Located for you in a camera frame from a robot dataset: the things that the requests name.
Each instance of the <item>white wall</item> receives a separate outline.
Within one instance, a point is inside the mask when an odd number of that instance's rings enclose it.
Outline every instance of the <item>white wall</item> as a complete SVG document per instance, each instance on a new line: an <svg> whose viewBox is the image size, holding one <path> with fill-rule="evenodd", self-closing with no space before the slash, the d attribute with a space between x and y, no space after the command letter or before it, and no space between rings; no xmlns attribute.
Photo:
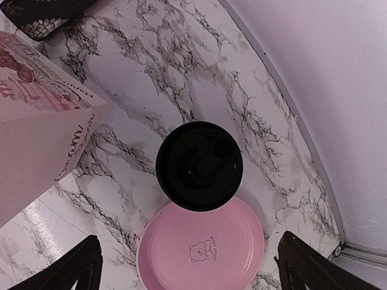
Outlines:
<svg viewBox="0 0 387 290"><path fill-rule="evenodd" d="M358 276L364 281L382 289L387 290L387 270L353 260L341 255L334 259L334 264Z"/></svg>
<svg viewBox="0 0 387 290"><path fill-rule="evenodd" d="M226 1L290 91L347 240L387 250L387 2Z"/></svg>

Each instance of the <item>black patterned object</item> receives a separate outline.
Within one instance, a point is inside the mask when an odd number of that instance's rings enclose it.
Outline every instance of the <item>black patterned object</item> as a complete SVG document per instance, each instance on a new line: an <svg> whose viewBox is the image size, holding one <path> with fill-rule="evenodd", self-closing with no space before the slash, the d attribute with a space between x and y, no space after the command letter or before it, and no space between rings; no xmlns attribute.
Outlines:
<svg viewBox="0 0 387 290"><path fill-rule="evenodd" d="M41 41L95 2L97 0L5 0L0 9L26 35Z"/></svg>

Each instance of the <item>black pouch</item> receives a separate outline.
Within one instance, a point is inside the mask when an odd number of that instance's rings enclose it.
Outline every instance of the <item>black pouch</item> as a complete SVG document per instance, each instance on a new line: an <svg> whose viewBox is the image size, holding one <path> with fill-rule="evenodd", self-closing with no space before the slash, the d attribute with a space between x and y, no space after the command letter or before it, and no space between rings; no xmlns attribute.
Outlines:
<svg viewBox="0 0 387 290"><path fill-rule="evenodd" d="M98 290L102 273L101 246L88 236L48 268L9 290Z"/></svg>
<svg viewBox="0 0 387 290"><path fill-rule="evenodd" d="M5 0L0 9L26 35L46 38L97 0Z"/></svg>
<svg viewBox="0 0 387 290"><path fill-rule="evenodd" d="M289 231L275 260L282 290L381 290L331 263Z"/></svg>

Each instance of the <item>pink box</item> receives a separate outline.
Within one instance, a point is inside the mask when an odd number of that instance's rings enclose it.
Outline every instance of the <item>pink box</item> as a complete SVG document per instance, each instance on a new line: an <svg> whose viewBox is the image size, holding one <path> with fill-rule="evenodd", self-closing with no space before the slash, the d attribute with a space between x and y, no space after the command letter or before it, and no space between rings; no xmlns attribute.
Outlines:
<svg viewBox="0 0 387 290"><path fill-rule="evenodd" d="M0 31L0 227L69 174L106 102Z"/></svg>

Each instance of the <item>decorative pattern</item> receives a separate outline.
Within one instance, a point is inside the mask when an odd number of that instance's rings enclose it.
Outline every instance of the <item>decorative pattern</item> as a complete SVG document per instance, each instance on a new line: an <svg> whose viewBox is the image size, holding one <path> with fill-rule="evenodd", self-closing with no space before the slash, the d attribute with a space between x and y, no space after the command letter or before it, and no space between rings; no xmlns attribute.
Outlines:
<svg viewBox="0 0 387 290"><path fill-rule="evenodd" d="M0 98L23 101L39 111L90 108L79 88L58 81L39 54L14 34L0 31Z"/></svg>
<svg viewBox="0 0 387 290"><path fill-rule="evenodd" d="M1 27L15 32L6 20ZM242 150L238 196L265 231L251 289L281 288L273 258L285 230L326 257L339 244L294 116L216 0L102 1L46 43L32 44L109 100L111 112L79 168L0 230L4 288L96 234L101 289L144 290L135 268L138 240L168 202L155 177L157 150L171 130L194 120L224 127Z"/></svg>
<svg viewBox="0 0 387 290"><path fill-rule="evenodd" d="M68 19L52 18L51 20L38 20L34 21L32 24L27 24L26 26L22 27L22 29L24 33L30 37L34 39L41 39L48 36L52 31L54 31L57 27L61 26L66 21L68 21Z"/></svg>

